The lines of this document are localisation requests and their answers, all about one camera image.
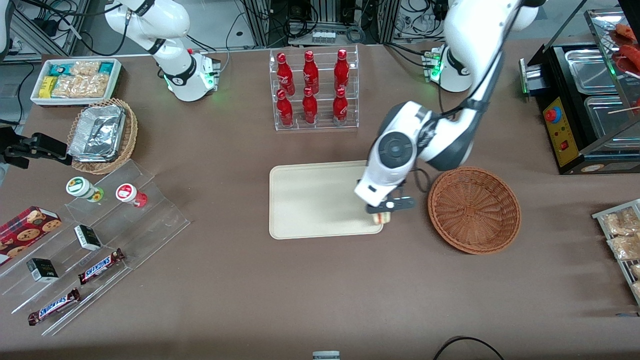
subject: red button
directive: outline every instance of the red button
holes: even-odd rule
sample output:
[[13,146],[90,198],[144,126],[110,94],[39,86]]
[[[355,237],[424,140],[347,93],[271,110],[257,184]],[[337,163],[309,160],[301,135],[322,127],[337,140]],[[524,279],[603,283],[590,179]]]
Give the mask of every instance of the red button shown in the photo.
[[545,120],[546,120],[546,121],[552,122],[552,121],[554,121],[554,120],[556,119],[556,117],[557,117],[557,113],[556,113],[556,111],[555,111],[555,110],[553,110],[553,109],[548,110],[548,111],[545,113]]

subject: yellow snack package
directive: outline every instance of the yellow snack package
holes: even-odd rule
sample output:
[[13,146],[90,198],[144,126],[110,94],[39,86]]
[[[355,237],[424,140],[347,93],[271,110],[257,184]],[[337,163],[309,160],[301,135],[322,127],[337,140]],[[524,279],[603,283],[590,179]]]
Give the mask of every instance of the yellow snack package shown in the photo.
[[42,79],[42,85],[40,85],[40,91],[38,92],[38,97],[41,99],[49,99],[51,98],[51,92],[53,88],[56,86],[58,78],[56,76],[45,76]]

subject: brown basket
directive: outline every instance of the brown basket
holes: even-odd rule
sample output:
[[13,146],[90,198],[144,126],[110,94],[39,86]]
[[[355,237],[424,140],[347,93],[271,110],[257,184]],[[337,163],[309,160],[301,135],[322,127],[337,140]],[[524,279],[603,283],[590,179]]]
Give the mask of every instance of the brown basket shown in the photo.
[[[129,105],[120,100],[120,99],[109,99],[101,102],[96,102],[95,104],[89,105],[91,106],[107,106],[107,105],[118,105],[123,107],[127,111],[127,117],[124,122],[124,129],[122,130],[122,140],[120,141],[120,151],[116,160],[111,163],[81,163],[80,161],[74,160],[71,163],[74,169],[89,172],[95,175],[104,175],[108,174],[117,168],[121,167],[133,153],[133,148],[136,146],[136,136],[138,135],[138,120],[136,119],[136,114],[133,113]],[[74,124],[71,126],[71,131],[67,136],[67,145],[71,144],[71,140],[74,138],[74,134],[76,133],[76,126],[78,125],[78,120],[80,119],[80,114],[76,116],[76,120]]]
[[448,243],[470,254],[504,250],[520,230],[520,205],[489,171],[460,167],[442,174],[427,199],[429,217]]

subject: snickers bar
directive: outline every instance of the snickers bar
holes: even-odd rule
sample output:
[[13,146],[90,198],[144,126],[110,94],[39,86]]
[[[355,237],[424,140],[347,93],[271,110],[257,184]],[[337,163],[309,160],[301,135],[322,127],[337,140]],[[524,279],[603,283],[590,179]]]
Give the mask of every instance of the snickers bar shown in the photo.
[[77,288],[71,290],[66,296],[61,297],[60,299],[52,302],[46,307],[40,309],[40,311],[34,311],[29,314],[29,325],[34,326],[37,323],[44,320],[47,316],[55,313],[56,311],[60,311],[63,307],[73,303],[80,301],[80,292]]
[[124,259],[124,254],[122,254],[122,250],[118,248],[117,250],[112,252],[109,256],[102,259],[102,261],[100,261],[96,265],[91,266],[89,270],[78,275],[78,278],[80,278],[80,285],[86,284],[89,280],[102,274],[105,270],[112,267],[115,263],[117,263],[122,259]]

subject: yellow control panel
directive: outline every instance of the yellow control panel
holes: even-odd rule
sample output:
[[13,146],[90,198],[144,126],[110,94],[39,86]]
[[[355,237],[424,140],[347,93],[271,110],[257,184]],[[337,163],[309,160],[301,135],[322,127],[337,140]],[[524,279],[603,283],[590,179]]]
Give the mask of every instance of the yellow control panel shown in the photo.
[[542,115],[545,117],[545,123],[547,124],[551,143],[554,146],[556,159],[560,166],[563,167],[571,160],[577,158],[579,153],[578,147],[573,139],[573,133],[569,127],[569,122],[564,115],[564,108],[560,98],[558,97],[552,102]]

